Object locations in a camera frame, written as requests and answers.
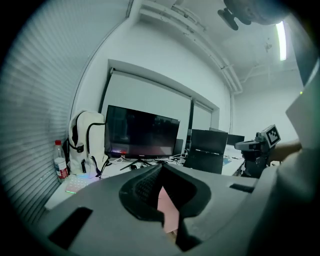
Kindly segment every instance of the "ceiling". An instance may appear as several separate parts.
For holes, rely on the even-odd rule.
[[[218,15],[225,8],[223,0],[149,0],[171,8],[176,4],[190,11],[204,27],[204,32],[220,49],[232,65],[241,83],[251,76],[296,70],[297,63],[293,51],[290,28],[285,23],[287,59],[280,61],[280,48],[275,25],[242,24],[238,19],[237,31],[229,28]]]

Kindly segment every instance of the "roller blind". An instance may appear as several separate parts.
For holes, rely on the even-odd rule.
[[[192,129],[209,130],[212,110],[199,103],[194,104]]]
[[[0,178],[22,219],[36,223],[59,186],[54,140],[67,137],[79,82],[130,0],[51,0],[25,24],[0,73]]]
[[[108,84],[101,113],[106,116],[108,105],[143,111],[180,121],[177,134],[185,148],[191,98],[131,74],[114,71]]]

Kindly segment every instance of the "office room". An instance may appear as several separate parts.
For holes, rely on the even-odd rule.
[[[0,178],[47,252],[246,255],[271,195],[308,190],[300,163],[313,199],[316,47],[287,6],[245,2],[49,0],[24,21]]]

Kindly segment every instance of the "keyboard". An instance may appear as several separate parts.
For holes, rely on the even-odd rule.
[[[89,184],[98,181],[98,177],[84,178],[77,175],[70,175],[65,182],[68,182],[65,191],[68,193],[76,194],[79,190],[85,188]]]

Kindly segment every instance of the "bottle label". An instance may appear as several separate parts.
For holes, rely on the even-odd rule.
[[[56,171],[56,174],[60,179],[64,179],[68,177],[68,170],[67,170],[67,164],[66,161],[63,161],[61,163],[54,163],[54,168]]]

